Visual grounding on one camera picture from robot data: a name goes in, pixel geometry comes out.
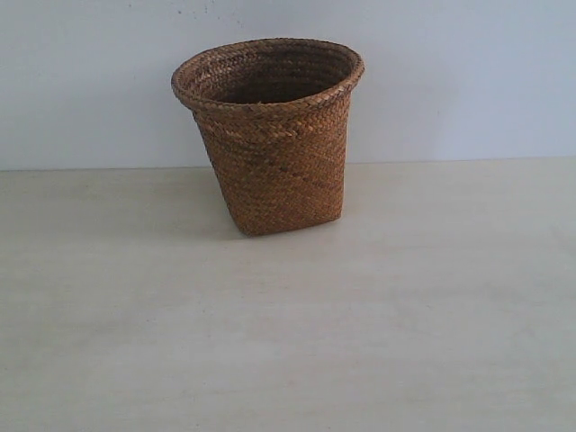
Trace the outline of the brown woven wicker basket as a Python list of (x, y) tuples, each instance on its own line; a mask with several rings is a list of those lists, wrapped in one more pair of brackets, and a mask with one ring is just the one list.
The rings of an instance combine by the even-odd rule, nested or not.
[(241, 233), (340, 218), (351, 97), (364, 71), (353, 49), (304, 38), (226, 44), (174, 71), (172, 91), (193, 116)]

